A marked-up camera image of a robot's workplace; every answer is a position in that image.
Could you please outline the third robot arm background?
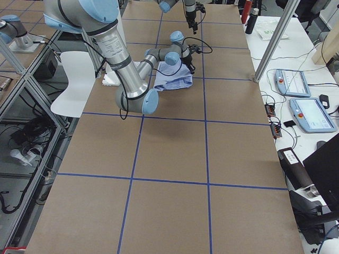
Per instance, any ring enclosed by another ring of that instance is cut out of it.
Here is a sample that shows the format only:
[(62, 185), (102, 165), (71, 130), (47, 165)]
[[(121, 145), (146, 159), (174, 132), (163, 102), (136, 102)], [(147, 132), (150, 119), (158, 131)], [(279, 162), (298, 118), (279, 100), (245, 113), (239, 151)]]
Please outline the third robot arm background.
[(14, 53), (33, 53), (40, 39), (28, 33), (20, 18), (10, 14), (1, 17), (1, 39)]

